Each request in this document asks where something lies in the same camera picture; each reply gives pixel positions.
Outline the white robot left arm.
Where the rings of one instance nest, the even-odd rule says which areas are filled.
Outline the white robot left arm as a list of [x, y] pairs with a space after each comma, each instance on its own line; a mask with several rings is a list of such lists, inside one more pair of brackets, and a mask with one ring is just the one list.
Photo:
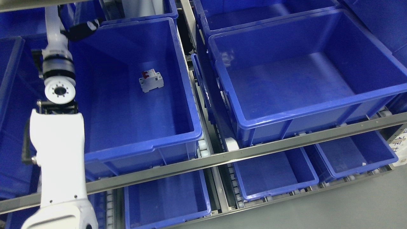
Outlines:
[[36, 150], [30, 159], [41, 168], [40, 208], [23, 229], [97, 229], [88, 200], [84, 168], [83, 115], [74, 101], [75, 70], [58, 6], [45, 8], [48, 44], [42, 50], [46, 101], [38, 101], [25, 126], [22, 154], [28, 143]]

